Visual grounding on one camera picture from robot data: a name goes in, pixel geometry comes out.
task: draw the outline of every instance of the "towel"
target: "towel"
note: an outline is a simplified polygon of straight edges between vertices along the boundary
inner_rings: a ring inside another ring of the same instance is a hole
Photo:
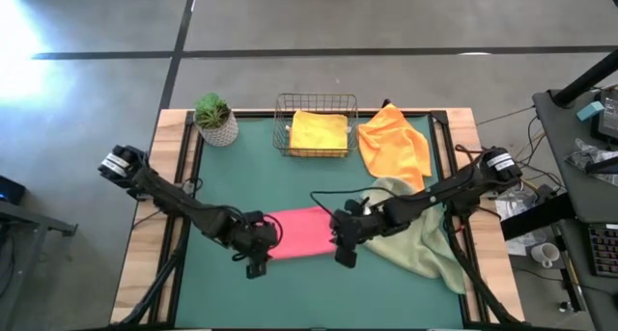
[[[397,178],[377,179],[373,186],[391,190],[396,195],[411,195],[411,189]],[[391,196],[385,191],[370,190],[363,193],[368,205],[382,202]],[[442,277],[452,292],[465,294],[464,270],[459,265],[440,230],[444,210],[434,206],[422,212],[405,231],[389,237],[375,237],[366,246],[385,259],[427,278]]]
[[[335,251],[335,245],[330,242],[330,214],[322,208],[282,210],[268,215],[279,220],[284,234],[281,243],[268,251],[273,259],[301,258]]]
[[[368,123],[358,126],[360,153],[369,173],[397,177],[414,190],[425,188],[423,176],[432,174],[427,139],[393,104],[383,107]]]
[[[313,114],[296,111],[290,131],[290,153],[297,156],[320,156],[323,151],[348,148],[348,118],[338,114]]]

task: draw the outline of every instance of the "wooden table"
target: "wooden table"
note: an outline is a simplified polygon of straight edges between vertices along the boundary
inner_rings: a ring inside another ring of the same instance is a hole
[[[430,111],[432,109],[406,110]],[[472,151],[481,149],[471,109],[436,108],[434,110],[445,110],[447,112],[453,146],[461,144]],[[178,164],[186,112],[187,110],[184,109],[168,109],[161,111],[154,134],[150,164],[163,178],[170,181],[174,180]],[[193,165],[197,134],[197,131],[192,129],[189,152],[184,164],[183,179],[188,178]],[[448,176],[450,171],[448,171],[446,167],[448,166],[448,163],[445,161],[447,158],[447,154],[445,153],[446,148],[443,141],[439,138],[438,145],[442,151],[440,156],[442,158],[442,166],[444,166],[444,173]],[[456,158],[460,168],[469,163],[465,153],[456,152]],[[493,202],[483,201],[482,205],[495,209]],[[137,222],[154,211],[156,211],[156,209],[152,203],[142,202],[138,205],[134,221]],[[127,316],[152,283],[159,260],[165,220],[165,215],[156,215],[152,219],[140,224],[139,227],[132,231],[111,321],[120,321]],[[175,227],[176,231],[174,238],[178,236],[178,230],[181,227],[181,219],[178,219],[178,221],[179,224]],[[477,211],[470,218],[470,227],[474,238],[477,261],[483,279],[506,309],[514,317],[523,320],[520,297],[515,285],[515,278],[513,276],[506,244],[502,236],[502,230],[498,219],[484,211]],[[159,319],[165,319],[167,316],[172,278],[173,276],[168,279],[163,290],[159,309]],[[476,307],[477,304],[474,297],[474,288],[469,280],[466,282],[466,291],[466,298],[470,308],[470,318],[471,320],[479,320],[478,309]]]

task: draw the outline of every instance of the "white pot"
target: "white pot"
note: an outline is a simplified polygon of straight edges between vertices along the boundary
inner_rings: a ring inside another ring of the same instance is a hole
[[[193,122],[195,123],[195,112],[193,113]],[[230,111],[230,116],[225,124],[219,128],[202,128],[197,124],[196,126],[206,143],[216,147],[229,146],[239,136],[239,124],[236,122],[232,111]]]

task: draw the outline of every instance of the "succulent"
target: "succulent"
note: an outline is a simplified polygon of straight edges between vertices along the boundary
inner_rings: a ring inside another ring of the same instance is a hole
[[[230,108],[218,94],[209,93],[195,102],[195,123],[202,128],[219,128],[229,116]]]

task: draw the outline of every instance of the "concrete floor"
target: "concrete floor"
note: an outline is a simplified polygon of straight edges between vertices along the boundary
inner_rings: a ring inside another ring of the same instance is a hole
[[[109,320],[135,203],[97,167],[115,144],[148,148],[170,67],[169,59],[24,57],[171,51],[185,2],[0,0],[0,27],[13,31],[0,37],[0,129],[11,133],[0,136],[0,174],[28,187],[27,207],[79,223],[74,238],[50,236],[16,329]],[[611,0],[195,0],[193,8],[185,50],[618,44]],[[341,92],[360,106],[389,97],[401,106],[472,107],[480,122],[531,105],[533,93],[566,85],[603,56],[186,59],[169,105],[191,107],[210,91],[235,108],[270,107],[281,92]],[[518,150],[533,116],[480,126],[482,143]],[[545,143],[533,164],[557,173]],[[558,284],[516,279],[528,321],[592,329],[585,313],[557,312]]]

